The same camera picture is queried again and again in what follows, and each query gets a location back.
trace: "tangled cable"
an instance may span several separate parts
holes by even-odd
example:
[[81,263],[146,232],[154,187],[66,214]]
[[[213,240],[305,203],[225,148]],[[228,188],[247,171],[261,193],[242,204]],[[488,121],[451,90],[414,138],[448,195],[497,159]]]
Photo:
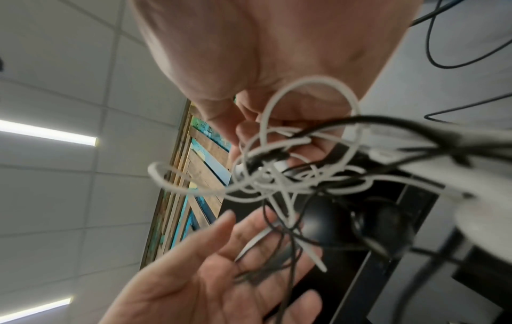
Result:
[[[323,84],[336,89],[350,104],[353,112],[352,117],[328,121],[306,130],[291,127],[267,128],[270,115],[277,102],[289,91],[307,84]],[[411,156],[408,158],[395,163],[365,170],[364,168],[350,163],[361,148],[365,129],[367,129],[370,124],[387,125],[414,132],[431,141],[436,145],[436,147],[411,153]],[[341,137],[326,133],[347,125],[353,125],[355,127],[355,139],[353,141],[344,141]],[[286,139],[269,143],[267,136],[270,133],[278,133],[283,135]],[[326,163],[325,161],[312,162],[302,155],[289,152],[293,147],[310,144],[312,138],[321,138],[345,145],[347,146],[347,150],[343,157],[334,163]],[[255,147],[257,141],[260,142],[259,147]],[[375,181],[394,181],[419,187],[438,195],[447,195],[453,199],[463,199],[462,195],[451,195],[445,190],[430,183],[401,176],[388,175],[386,173],[397,169],[401,165],[433,159],[439,156],[450,156],[454,163],[467,168],[471,167],[470,160],[468,159],[468,156],[470,155],[490,157],[510,163],[512,162],[510,156],[499,154],[495,149],[511,147],[512,143],[483,143],[473,146],[456,147],[456,145],[449,139],[444,138],[434,129],[423,124],[399,118],[363,116],[361,115],[361,109],[358,105],[357,97],[344,83],[331,77],[312,76],[302,78],[291,83],[275,93],[269,100],[261,115],[259,134],[250,139],[245,146],[240,145],[240,151],[242,153],[235,161],[234,165],[236,165],[235,170],[240,169],[242,179],[238,179],[237,176],[232,176],[233,183],[224,189],[209,189],[199,186],[198,189],[192,190],[169,183],[158,171],[158,169],[168,170],[176,173],[178,176],[193,181],[173,166],[165,163],[154,162],[148,167],[148,172],[152,179],[161,188],[173,193],[193,196],[223,195],[225,199],[235,202],[250,203],[260,201],[262,203],[263,215],[268,224],[268,228],[256,235],[256,237],[254,237],[242,250],[235,261],[242,258],[249,249],[251,249],[270,232],[280,233],[281,239],[279,240],[272,255],[260,269],[239,274],[239,276],[235,278],[235,282],[252,282],[253,280],[258,280],[258,278],[268,276],[274,272],[290,268],[287,292],[276,315],[276,323],[281,323],[284,311],[286,310],[291,298],[295,267],[301,255],[308,255],[321,271],[327,271],[325,264],[314,253],[312,249],[313,246],[346,251],[370,249],[387,258],[400,258],[403,253],[413,252],[430,256],[435,260],[437,268],[439,268],[444,262],[450,262],[458,264],[460,267],[468,271],[477,272],[481,270],[481,267],[453,259],[450,254],[439,254],[433,251],[426,251],[412,247],[413,234],[411,237],[408,231],[404,232],[404,235],[407,236],[404,240],[404,247],[398,249],[397,254],[383,253],[382,248],[377,249],[375,244],[369,244],[369,242],[365,241],[361,236],[359,236],[361,239],[360,243],[328,244],[311,240],[302,235],[299,224],[301,224],[305,210],[312,198],[316,196],[325,196],[335,200],[337,204],[347,210],[348,215],[352,218],[351,221],[353,224],[357,222],[355,216],[357,206],[345,199],[344,196],[366,191],[372,187]],[[285,170],[278,170],[276,162],[286,161],[291,157],[301,160],[304,164]],[[257,194],[257,196],[241,198],[231,195],[235,191]],[[295,205],[299,195],[307,195],[307,199],[305,200],[301,210],[297,212]],[[270,206],[274,210],[278,216],[278,221],[271,223],[268,215],[266,214],[266,206]],[[276,266],[272,260],[280,252],[285,236],[290,237],[290,260],[284,265]],[[395,323],[399,323],[401,321],[403,308],[405,308],[407,302],[412,298],[419,287],[421,287],[428,278],[433,275],[437,268],[427,272],[427,275],[424,275],[421,280],[418,279],[418,282],[413,283],[414,287],[406,292],[407,295],[400,300],[397,306]]]

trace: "white wall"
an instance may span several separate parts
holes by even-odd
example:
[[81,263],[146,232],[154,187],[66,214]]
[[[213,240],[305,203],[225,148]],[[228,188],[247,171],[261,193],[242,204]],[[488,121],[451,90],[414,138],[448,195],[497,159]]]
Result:
[[93,324],[139,269],[186,98],[124,0],[0,2],[0,119],[98,137],[0,132],[0,315],[73,295],[16,324]]
[[[421,12],[434,8],[427,2]],[[431,51],[437,61],[457,64],[478,57],[512,38],[512,2],[466,0],[436,20]],[[367,96],[363,109],[368,114],[384,114],[421,120],[425,114],[469,104],[512,91],[512,45],[477,64],[456,70],[441,70],[425,56],[428,23],[410,28],[405,40]],[[474,125],[512,128],[512,98],[482,107],[439,116]],[[373,137],[372,142],[407,145],[407,141]],[[493,171],[508,171],[500,165]],[[453,204],[440,199],[421,228],[416,244],[437,249],[454,227]],[[458,256],[468,251],[465,246]],[[398,294],[423,263],[421,257],[406,256],[389,280],[370,313],[374,324],[390,323]],[[419,292],[405,314],[405,323],[445,324],[448,320],[488,324],[500,309],[487,299],[451,278],[454,267],[446,266]]]

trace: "ceiling light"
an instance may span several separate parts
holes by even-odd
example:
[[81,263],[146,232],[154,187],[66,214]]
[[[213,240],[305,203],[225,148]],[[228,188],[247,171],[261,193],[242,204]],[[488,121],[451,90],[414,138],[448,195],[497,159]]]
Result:
[[66,298],[66,299],[63,299],[63,300],[58,301],[58,302],[53,302],[53,303],[50,303],[50,304],[46,304],[46,305],[30,308],[28,310],[24,310],[24,311],[21,311],[21,312],[16,312],[16,313],[0,316],[0,324],[7,323],[7,322],[10,322],[10,321],[13,321],[13,320],[17,320],[17,319],[20,319],[20,318],[23,318],[23,317],[27,317],[27,316],[30,316],[30,315],[34,315],[34,314],[37,314],[37,313],[49,311],[49,310],[52,310],[52,309],[57,308],[57,307],[69,305],[70,303],[71,303],[71,298]]
[[0,131],[96,146],[96,137],[0,120]]

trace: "hand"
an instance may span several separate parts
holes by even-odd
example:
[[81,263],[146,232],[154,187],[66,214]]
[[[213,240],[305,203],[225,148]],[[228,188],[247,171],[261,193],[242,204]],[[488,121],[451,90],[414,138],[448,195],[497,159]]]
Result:
[[[267,209],[270,221],[276,215]],[[280,238],[270,233],[237,263],[242,248],[266,228],[262,209],[235,225],[228,211],[213,225],[187,237],[162,258],[139,272],[124,288],[100,324],[260,324],[283,298],[289,270],[277,272],[257,286],[234,284],[234,277],[258,269]],[[295,283],[313,268],[302,254]],[[310,324],[322,308],[310,290],[286,310],[283,324]],[[274,318],[266,323],[273,323]]]
[[[259,129],[282,86],[307,75],[344,81],[362,98],[402,39],[421,0],[132,0],[162,71],[235,146]],[[236,104],[233,96],[237,95]],[[350,113],[323,86],[304,86],[275,107],[272,126],[307,128]],[[328,141],[296,153],[324,158]]]

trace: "linear light fixture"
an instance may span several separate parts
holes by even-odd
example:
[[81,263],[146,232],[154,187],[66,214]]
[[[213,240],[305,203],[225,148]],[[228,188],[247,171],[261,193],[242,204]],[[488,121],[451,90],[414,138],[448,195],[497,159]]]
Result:
[[50,304],[45,304],[45,305],[42,305],[42,306],[30,308],[30,309],[27,309],[27,310],[24,310],[24,311],[21,311],[21,312],[16,312],[16,313],[0,316],[0,324],[7,323],[7,322],[10,322],[10,321],[13,321],[13,320],[17,320],[17,319],[20,319],[20,318],[23,318],[23,317],[27,317],[27,316],[30,316],[30,315],[34,315],[34,314],[37,314],[37,313],[49,311],[49,310],[52,310],[52,309],[57,308],[57,307],[66,306],[66,305],[69,305],[70,303],[71,303],[71,298],[66,298],[66,299],[63,299],[63,300],[58,301],[58,302],[53,302],[53,303],[50,303]]
[[20,123],[13,123],[4,120],[0,120],[0,131],[47,139],[61,140],[70,143],[96,146],[96,137],[62,132],[54,129],[25,125]]

